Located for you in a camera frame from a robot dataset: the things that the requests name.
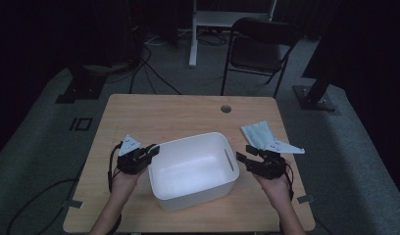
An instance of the metal stand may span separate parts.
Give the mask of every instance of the metal stand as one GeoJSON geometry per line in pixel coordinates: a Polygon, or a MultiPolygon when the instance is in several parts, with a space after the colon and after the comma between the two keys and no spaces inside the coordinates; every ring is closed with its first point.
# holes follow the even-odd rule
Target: metal stand
{"type": "Polygon", "coordinates": [[[102,92],[106,76],[92,76],[76,60],[71,53],[67,53],[66,63],[73,79],[65,94],[59,95],[56,104],[72,104],[76,99],[97,100],[102,92]]]}
{"type": "Polygon", "coordinates": [[[294,85],[292,86],[300,103],[302,110],[315,110],[315,111],[329,111],[335,112],[336,107],[331,103],[326,93],[320,95],[320,91],[316,88],[317,86],[302,86],[294,85]],[[315,92],[319,92],[318,97],[314,95],[315,92]]]}

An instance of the chair backrest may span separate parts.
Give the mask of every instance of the chair backrest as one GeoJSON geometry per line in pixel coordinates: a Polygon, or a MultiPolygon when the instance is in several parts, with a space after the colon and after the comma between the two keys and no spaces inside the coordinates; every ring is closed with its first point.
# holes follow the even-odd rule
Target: chair backrest
{"type": "Polygon", "coordinates": [[[301,34],[293,24],[263,21],[253,18],[242,18],[237,20],[231,33],[239,32],[264,43],[295,46],[301,38],[301,34]]]}

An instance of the white plastic bin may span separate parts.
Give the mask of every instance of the white plastic bin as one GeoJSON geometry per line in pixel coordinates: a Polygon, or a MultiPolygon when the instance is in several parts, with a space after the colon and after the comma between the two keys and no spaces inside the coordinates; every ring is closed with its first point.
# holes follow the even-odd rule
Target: white plastic bin
{"type": "Polygon", "coordinates": [[[160,144],[148,170],[152,191],[165,211],[223,197],[239,176],[233,151],[218,132],[160,144]]]}

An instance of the black curtain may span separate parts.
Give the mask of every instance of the black curtain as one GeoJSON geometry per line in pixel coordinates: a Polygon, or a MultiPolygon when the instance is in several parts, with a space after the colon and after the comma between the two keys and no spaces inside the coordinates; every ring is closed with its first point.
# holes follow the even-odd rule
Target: black curtain
{"type": "Polygon", "coordinates": [[[303,76],[346,91],[400,191],[400,0],[343,0],[303,76]]]}
{"type": "Polygon", "coordinates": [[[0,1],[0,151],[48,80],[66,67],[66,51],[84,65],[139,57],[131,40],[130,3],[0,1]]]}

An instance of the gray carpet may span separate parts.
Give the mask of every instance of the gray carpet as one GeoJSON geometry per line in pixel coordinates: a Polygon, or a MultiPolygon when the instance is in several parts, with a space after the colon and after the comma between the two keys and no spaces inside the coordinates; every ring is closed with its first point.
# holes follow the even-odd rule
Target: gray carpet
{"type": "MultiPolygon", "coordinates": [[[[218,42],[215,37],[201,38],[218,42]]],[[[334,86],[327,90],[337,108],[334,113],[300,109],[292,86],[313,84],[313,79],[301,75],[316,47],[317,41],[298,43],[276,98],[289,141],[306,149],[305,155],[295,158],[306,191],[315,198],[311,208],[317,226],[308,234],[400,234],[400,194],[344,91],[334,86]]],[[[148,64],[181,94],[220,94],[225,45],[200,43],[195,69],[188,67],[187,39],[177,47],[153,40],[148,48],[152,52],[148,64]]],[[[245,76],[251,77],[231,75],[225,94],[273,95],[274,82],[264,85],[264,78],[246,81],[245,76]]],[[[0,154],[0,234],[6,233],[11,222],[11,234],[36,234],[48,224],[44,234],[65,234],[67,208],[63,207],[74,182],[62,180],[77,177],[109,96],[128,93],[132,73],[109,76],[99,100],[55,104],[71,78],[68,70],[62,70],[48,82],[0,154]],[[29,200],[60,181],[16,217],[29,200]]],[[[134,77],[132,93],[176,94],[147,66],[134,77]]]]}

